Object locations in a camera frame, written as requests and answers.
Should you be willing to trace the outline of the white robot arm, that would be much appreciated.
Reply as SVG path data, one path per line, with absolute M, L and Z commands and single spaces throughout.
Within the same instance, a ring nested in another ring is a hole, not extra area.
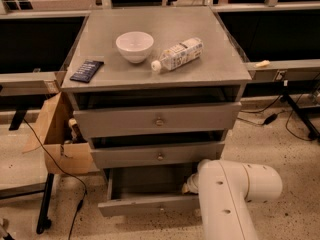
M 205 240 L 259 240 L 247 203 L 275 200 L 282 189 L 272 167 L 205 159 L 182 193 L 198 195 Z

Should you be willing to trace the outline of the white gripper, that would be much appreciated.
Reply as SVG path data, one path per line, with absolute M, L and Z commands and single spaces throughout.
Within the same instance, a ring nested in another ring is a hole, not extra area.
M 182 186 L 182 194 L 187 194 L 187 193 L 194 193 L 197 194 L 199 189 L 198 189 L 198 181 L 199 181 L 199 174 L 194 173 L 192 174 L 188 179 L 187 179 L 187 184 L 184 183 Z

